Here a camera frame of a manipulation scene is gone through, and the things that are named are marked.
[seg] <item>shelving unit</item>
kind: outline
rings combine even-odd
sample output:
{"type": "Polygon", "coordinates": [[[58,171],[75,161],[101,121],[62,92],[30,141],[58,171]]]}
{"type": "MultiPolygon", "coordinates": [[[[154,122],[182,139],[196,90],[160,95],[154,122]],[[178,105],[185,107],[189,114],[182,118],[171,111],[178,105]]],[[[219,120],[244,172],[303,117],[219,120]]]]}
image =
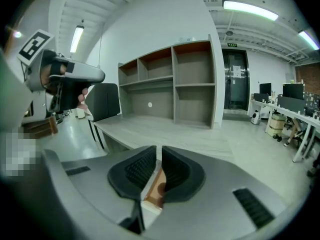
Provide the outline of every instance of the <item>shelving unit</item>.
{"type": "Polygon", "coordinates": [[[213,128],[216,84],[210,36],[119,64],[118,74],[122,114],[213,128]]]}
{"type": "Polygon", "coordinates": [[[138,62],[132,60],[127,64],[118,65],[119,85],[129,84],[138,81],[138,62]]]}

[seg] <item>robotic arm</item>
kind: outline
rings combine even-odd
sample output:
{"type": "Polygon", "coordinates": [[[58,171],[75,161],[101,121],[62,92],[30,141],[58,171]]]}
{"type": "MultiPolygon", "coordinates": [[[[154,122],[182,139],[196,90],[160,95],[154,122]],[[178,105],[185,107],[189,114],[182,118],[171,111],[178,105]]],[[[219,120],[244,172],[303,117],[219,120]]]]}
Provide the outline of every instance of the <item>robotic arm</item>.
{"type": "Polygon", "coordinates": [[[25,84],[33,97],[24,123],[43,120],[54,112],[75,109],[82,90],[105,79],[101,69],[65,58],[49,49],[53,39],[53,35],[39,29],[17,56],[26,67],[25,84]],[[44,86],[42,73],[48,65],[51,65],[48,83],[44,86]],[[60,70],[62,65],[66,68],[64,74],[60,70]]]}

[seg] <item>door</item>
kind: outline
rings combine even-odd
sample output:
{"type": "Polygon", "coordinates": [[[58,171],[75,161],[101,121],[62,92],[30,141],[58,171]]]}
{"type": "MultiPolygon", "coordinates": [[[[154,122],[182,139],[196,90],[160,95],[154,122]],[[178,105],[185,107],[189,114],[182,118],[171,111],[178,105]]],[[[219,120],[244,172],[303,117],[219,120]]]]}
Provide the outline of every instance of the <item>door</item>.
{"type": "Polygon", "coordinates": [[[224,109],[248,110],[249,73],[245,51],[223,49],[225,73],[224,109]]]}

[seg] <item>fluorescent light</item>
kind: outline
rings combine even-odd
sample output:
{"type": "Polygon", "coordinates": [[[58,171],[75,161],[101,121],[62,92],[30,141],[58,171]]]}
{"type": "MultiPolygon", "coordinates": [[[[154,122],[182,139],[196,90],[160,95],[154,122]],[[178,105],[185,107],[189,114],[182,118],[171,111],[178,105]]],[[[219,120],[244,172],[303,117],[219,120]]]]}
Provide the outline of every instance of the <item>fluorescent light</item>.
{"type": "Polygon", "coordinates": [[[84,26],[76,26],[72,43],[71,43],[71,49],[70,53],[75,53],[77,50],[78,43],[80,41],[80,37],[82,35],[82,32],[84,31],[85,27],[84,26]]]}
{"type": "Polygon", "coordinates": [[[319,46],[316,44],[316,42],[313,41],[312,38],[305,31],[300,32],[299,36],[306,40],[307,43],[311,45],[314,50],[319,49],[319,46]]]}
{"type": "Polygon", "coordinates": [[[279,16],[269,10],[262,9],[260,7],[257,7],[257,6],[251,5],[251,4],[247,4],[247,3],[243,3],[243,2],[235,2],[235,1],[225,0],[225,1],[223,1],[223,8],[227,9],[227,10],[242,11],[242,12],[260,15],[260,16],[268,18],[272,21],[275,21],[279,16]]]}

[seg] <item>exit sign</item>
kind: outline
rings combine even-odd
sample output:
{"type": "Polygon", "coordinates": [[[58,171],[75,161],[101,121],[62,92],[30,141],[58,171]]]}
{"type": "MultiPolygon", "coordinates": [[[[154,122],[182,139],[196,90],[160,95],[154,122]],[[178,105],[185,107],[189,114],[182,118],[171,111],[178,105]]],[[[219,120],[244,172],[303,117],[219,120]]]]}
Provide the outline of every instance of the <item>exit sign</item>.
{"type": "Polygon", "coordinates": [[[236,43],[228,43],[228,47],[238,47],[236,43]]]}

